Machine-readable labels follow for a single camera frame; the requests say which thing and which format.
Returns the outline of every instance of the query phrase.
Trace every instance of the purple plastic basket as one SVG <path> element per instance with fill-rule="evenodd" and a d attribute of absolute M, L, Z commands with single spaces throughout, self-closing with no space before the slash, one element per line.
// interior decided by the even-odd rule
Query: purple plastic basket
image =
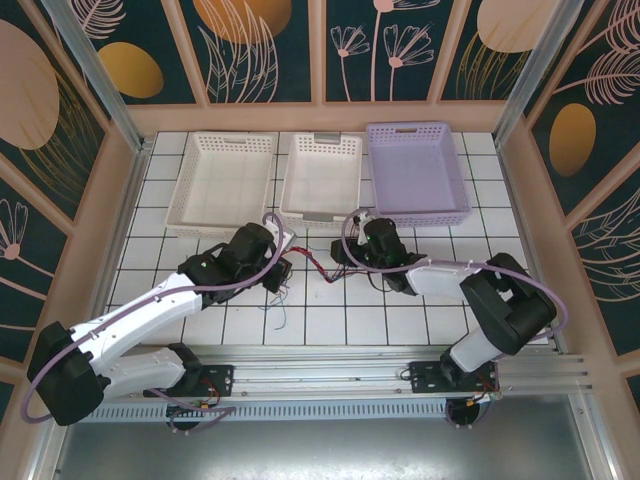
<path fill-rule="evenodd" d="M 459 225 L 471 212 L 449 125 L 367 126 L 376 213 L 398 227 Z"/>

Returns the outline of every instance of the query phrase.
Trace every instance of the white grid floor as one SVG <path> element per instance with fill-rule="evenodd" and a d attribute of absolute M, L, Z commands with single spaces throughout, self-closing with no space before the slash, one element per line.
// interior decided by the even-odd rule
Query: white grid floor
<path fill-rule="evenodd" d="M 268 197 L 273 210 L 279 206 L 292 134 L 272 134 L 278 145 Z M 364 140 L 360 205 L 371 207 L 373 190 L 366 134 L 356 135 Z M 507 252 L 527 268 L 491 135 L 455 133 L 454 138 L 473 213 L 458 227 L 400 229 L 402 241 L 409 251 L 438 259 L 484 261 L 498 252 Z M 161 132 L 157 136 L 109 295 L 108 311 L 148 291 L 185 258 L 211 246 L 205 240 L 177 238 L 164 228 L 186 141 L 185 132 Z M 328 249 L 331 241 L 338 238 L 338 231 L 309 229 L 297 233 L 298 245 L 312 250 L 328 270 L 337 267 Z M 477 327 L 473 313 L 462 302 L 438 296 L 379 292 L 364 275 L 329 285 L 301 255 L 292 253 L 287 258 L 293 262 L 294 272 L 288 282 L 284 307 L 265 310 L 274 296 L 256 286 L 228 304 L 174 322 L 147 337 L 144 343 L 450 345 Z M 373 281 L 382 285 L 379 275 L 374 275 Z"/>

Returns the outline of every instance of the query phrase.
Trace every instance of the black mounting plate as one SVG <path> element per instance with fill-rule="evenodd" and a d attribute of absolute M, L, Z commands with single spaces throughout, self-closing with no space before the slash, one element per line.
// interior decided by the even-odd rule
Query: black mounting plate
<path fill-rule="evenodd" d="M 233 365 L 203 365 L 200 372 L 200 378 L 196 383 L 196 386 L 189 390 L 182 390 L 180 388 L 173 387 L 170 393 L 172 397 L 204 397 L 209 398 L 211 392 L 206 383 L 202 383 L 205 380 L 213 383 L 213 386 L 218 391 L 221 397 L 230 397 L 233 390 Z M 155 397 L 151 392 L 144 391 L 145 397 Z"/>
<path fill-rule="evenodd" d="M 440 372 L 440 361 L 411 362 L 409 375 L 413 393 L 482 392 L 482 380 L 485 380 L 491 389 L 498 389 L 493 362 L 485 363 L 476 372 L 467 375 L 457 387 L 451 385 Z"/>

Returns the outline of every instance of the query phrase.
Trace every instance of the white plastic basket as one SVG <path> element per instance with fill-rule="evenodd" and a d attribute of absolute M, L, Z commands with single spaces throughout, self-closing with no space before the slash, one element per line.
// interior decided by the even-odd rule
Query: white plastic basket
<path fill-rule="evenodd" d="M 270 135 L 196 132 L 189 138 L 166 226 L 180 237 L 224 237 L 265 211 Z"/>
<path fill-rule="evenodd" d="M 298 133 L 291 140 L 280 213 L 288 225 L 339 228 L 358 208 L 362 139 Z"/>

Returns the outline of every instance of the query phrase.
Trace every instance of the gray floor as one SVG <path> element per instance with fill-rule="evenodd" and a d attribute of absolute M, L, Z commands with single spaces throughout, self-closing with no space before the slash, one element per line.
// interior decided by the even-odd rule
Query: gray floor
<path fill-rule="evenodd" d="M 194 437 L 162 424 L 80 424 L 60 480 L 585 479 L 561 396 L 492 405 L 473 430 L 444 420 L 222 422 Z"/>

